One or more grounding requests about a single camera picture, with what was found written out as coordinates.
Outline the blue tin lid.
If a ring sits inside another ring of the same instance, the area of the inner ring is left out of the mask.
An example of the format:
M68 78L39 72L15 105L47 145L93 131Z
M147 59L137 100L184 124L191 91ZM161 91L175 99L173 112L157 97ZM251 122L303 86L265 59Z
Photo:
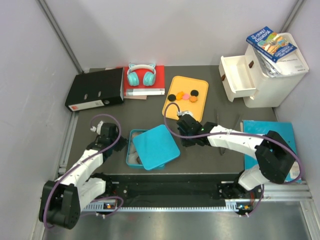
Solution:
M163 124L133 138L133 145L145 170L151 171L177 159L181 152Z

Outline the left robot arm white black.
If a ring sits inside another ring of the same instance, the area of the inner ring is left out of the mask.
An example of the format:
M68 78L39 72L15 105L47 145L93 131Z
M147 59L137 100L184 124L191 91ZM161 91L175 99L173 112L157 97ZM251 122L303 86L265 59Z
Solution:
M127 144L119 122L100 121L92 126L96 138L84 150L79 160L56 180L48 180L41 194L38 219L45 227L72 229L82 210L97 197L109 198L114 191L111 183L93 172L105 163L113 152Z

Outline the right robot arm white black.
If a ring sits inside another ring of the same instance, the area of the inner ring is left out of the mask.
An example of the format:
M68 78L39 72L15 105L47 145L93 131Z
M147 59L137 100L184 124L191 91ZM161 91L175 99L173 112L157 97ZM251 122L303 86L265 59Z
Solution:
M296 161L289 152L290 146L276 131L249 135L213 122L201 125L188 111L178 111L177 116L184 147L199 145L224 148L257 161L256 165L239 173L234 181L233 192L239 198L245 198L252 189L268 182L283 184Z

